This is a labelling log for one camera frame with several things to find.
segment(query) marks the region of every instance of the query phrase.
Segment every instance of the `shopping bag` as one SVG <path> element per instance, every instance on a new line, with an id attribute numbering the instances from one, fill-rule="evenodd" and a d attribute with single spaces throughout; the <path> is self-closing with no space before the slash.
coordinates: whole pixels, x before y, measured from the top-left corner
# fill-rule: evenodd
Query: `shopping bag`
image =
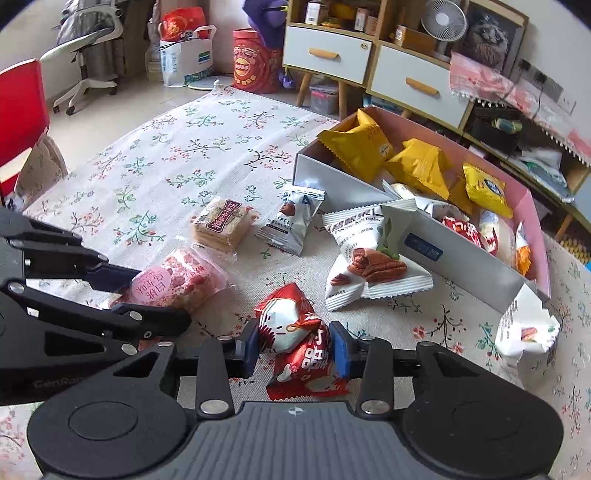
<path id="1" fill-rule="evenodd" d="M 199 32 L 204 30 L 210 31 L 209 38 L 198 38 Z M 160 40 L 160 62 L 166 86 L 184 87 L 212 74 L 212 41 L 215 32 L 216 27 L 207 25 L 191 32 L 190 40 Z"/>

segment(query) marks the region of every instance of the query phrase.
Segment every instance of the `pink snack package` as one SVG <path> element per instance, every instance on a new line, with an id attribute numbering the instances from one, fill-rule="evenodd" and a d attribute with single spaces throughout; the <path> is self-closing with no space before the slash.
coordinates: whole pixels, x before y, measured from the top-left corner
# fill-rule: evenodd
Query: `pink snack package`
<path id="1" fill-rule="evenodd" d="M 177 248 L 161 265 L 139 273 L 131 285 L 109 296 L 104 308 L 118 303 L 174 307 L 194 313 L 208 298 L 228 286 L 228 275 L 205 255 Z"/>

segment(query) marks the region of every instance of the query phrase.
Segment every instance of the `picture frame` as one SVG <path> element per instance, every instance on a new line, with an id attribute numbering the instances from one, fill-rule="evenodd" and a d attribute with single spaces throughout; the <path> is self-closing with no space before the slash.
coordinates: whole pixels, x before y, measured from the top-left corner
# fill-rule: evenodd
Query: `picture frame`
<path id="1" fill-rule="evenodd" d="M 530 19 L 497 0 L 468 0 L 468 28 L 456 51 L 508 77 Z"/>

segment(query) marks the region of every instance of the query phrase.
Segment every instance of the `floral tablecloth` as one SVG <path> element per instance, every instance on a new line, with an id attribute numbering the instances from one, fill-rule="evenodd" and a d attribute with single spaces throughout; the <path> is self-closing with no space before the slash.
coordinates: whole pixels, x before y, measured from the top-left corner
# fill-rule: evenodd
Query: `floral tablecloth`
<path id="1" fill-rule="evenodd" d="M 217 87 L 210 94 L 154 118 L 78 168 L 36 201 L 27 214 L 79 233 L 85 245 L 112 263 L 143 269 L 159 264 L 185 235 L 190 218 L 213 196 L 248 203 L 265 219 L 275 215 L 281 189 L 292 178 L 296 152 L 335 122 L 290 105 Z M 564 420 L 564 447 L 553 475 L 591 471 L 591 274 L 546 238 L 554 297 L 548 307 L 563 324 L 551 355 L 532 368 L 535 392 Z M 392 300 L 359 300 L 338 312 L 324 306 L 324 282 L 338 248 L 315 218 L 301 258 L 253 236 L 238 259 L 224 268 L 233 287 L 197 313 L 179 343 L 236 334 L 254 306 L 279 286 L 295 281 L 325 320 L 341 321 L 353 335 L 372 334 L 396 348 L 432 340 L 503 374 L 494 345 L 500 314 L 444 278 L 433 290 Z M 108 296 L 81 281 L 35 281 L 42 290 L 98 307 Z M 272 360 L 255 375 L 235 381 L 235 403 L 264 400 Z M 354 398 L 358 384 L 351 385 Z M 191 407 L 194 379 L 181 385 L 179 402 Z M 413 399 L 410 379 L 395 381 L 395 406 Z M 38 471 L 25 441 L 31 406 L 0 407 L 0 471 L 35 478 Z"/>

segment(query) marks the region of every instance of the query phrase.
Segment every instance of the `snack wrapper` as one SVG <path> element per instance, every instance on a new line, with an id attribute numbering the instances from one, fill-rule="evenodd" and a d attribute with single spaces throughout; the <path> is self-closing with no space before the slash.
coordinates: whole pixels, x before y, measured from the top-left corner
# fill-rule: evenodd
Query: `snack wrapper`
<path id="1" fill-rule="evenodd" d="M 490 210 L 480 213 L 482 246 L 507 267 L 515 268 L 515 238 L 507 221 Z"/>
<path id="2" fill-rule="evenodd" d="M 291 254 L 301 255 L 304 237 L 312 218 L 324 200 L 324 190 L 286 186 L 283 205 L 275 216 L 256 236 L 268 244 Z"/>
<path id="3" fill-rule="evenodd" d="M 468 221 L 468 217 L 464 215 L 458 207 L 443 200 L 429 198 L 420 194 L 417 190 L 408 187 L 404 183 L 394 183 L 389 185 L 385 180 L 382 182 L 384 192 L 391 195 L 396 200 L 414 199 L 417 202 L 417 208 L 422 210 L 435 220 L 441 221 L 443 217 L 450 216 L 458 219 Z"/>
<path id="4" fill-rule="evenodd" d="M 458 179 L 449 189 L 448 202 L 452 202 L 462 212 L 466 212 L 468 215 L 474 214 L 476 206 L 474 202 L 468 198 L 466 191 L 466 179 Z"/>
<path id="5" fill-rule="evenodd" d="M 505 183 L 469 163 L 464 163 L 462 167 L 469 199 L 486 210 L 513 218 L 513 210 L 505 198 Z"/>
<path id="6" fill-rule="evenodd" d="M 525 236 L 523 222 L 519 223 L 517 233 L 515 234 L 515 269 L 523 276 L 526 275 L 531 267 L 531 248 Z"/>
<path id="7" fill-rule="evenodd" d="M 372 183 L 394 149 L 382 129 L 363 110 L 357 110 L 359 125 L 348 132 L 324 130 L 320 140 L 340 161 L 345 172 Z"/>
<path id="8" fill-rule="evenodd" d="M 291 353 L 279 353 L 275 357 L 273 379 L 267 385 L 271 400 L 334 397 L 347 393 L 347 381 L 336 376 L 332 364 L 330 335 L 324 322 Z"/>
<path id="9" fill-rule="evenodd" d="M 109 296 L 103 308 L 135 303 L 194 313 L 227 286 L 228 275 L 211 259 L 190 248 L 177 248 L 161 265 L 142 271 L 129 287 Z"/>
<path id="10" fill-rule="evenodd" d="M 215 197 L 191 222 L 193 239 L 214 252 L 235 256 L 236 247 L 258 218 L 251 206 Z"/>
<path id="11" fill-rule="evenodd" d="M 480 241 L 480 232 L 478 231 L 478 228 L 476 228 L 470 222 L 456 220 L 455 218 L 451 217 L 444 217 L 441 222 L 446 227 L 450 228 L 456 233 L 459 233 L 462 237 L 468 239 L 474 245 L 483 248 L 482 242 Z"/>
<path id="12" fill-rule="evenodd" d="M 275 290 L 255 308 L 259 321 L 261 349 L 275 353 L 291 352 L 322 319 L 295 283 Z"/>
<path id="13" fill-rule="evenodd" d="M 449 191 L 443 172 L 450 166 L 443 150 L 416 138 L 402 144 L 404 150 L 388 160 L 384 168 L 397 181 L 447 200 Z"/>
<path id="14" fill-rule="evenodd" d="M 542 355 L 554 345 L 560 324 L 524 284 L 501 317 L 495 346 L 510 368 L 517 368 L 524 352 Z"/>
<path id="15" fill-rule="evenodd" d="M 370 205 L 322 217 L 340 254 L 326 281 L 326 308 L 333 312 L 359 299 L 395 297 L 433 288 L 423 267 L 398 254 L 404 228 L 385 216 L 388 206 L 416 211 L 414 199 Z"/>

